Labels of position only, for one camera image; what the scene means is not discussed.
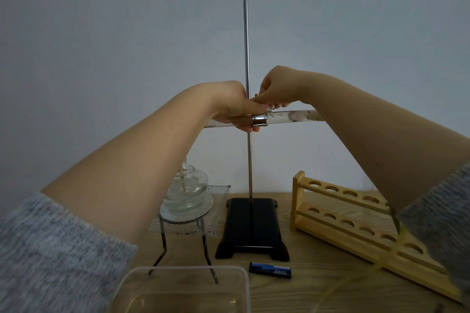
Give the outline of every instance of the battery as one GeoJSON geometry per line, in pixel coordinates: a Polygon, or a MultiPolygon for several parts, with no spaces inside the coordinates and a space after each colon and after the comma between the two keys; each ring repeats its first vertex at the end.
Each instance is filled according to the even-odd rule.
{"type": "Polygon", "coordinates": [[[281,277],[281,278],[292,278],[291,268],[282,268],[280,266],[260,264],[257,262],[250,262],[250,267],[248,269],[248,272],[250,272],[251,274],[257,274],[257,275],[274,276],[274,277],[281,277]]]}

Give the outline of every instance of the plastic container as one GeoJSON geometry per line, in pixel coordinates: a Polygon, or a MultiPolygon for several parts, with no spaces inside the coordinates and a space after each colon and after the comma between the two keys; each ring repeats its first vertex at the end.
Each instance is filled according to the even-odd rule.
{"type": "Polygon", "coordinates": [[[134,268],[108,312],[251,313],[248,274],[238,266],[134,268]]]}

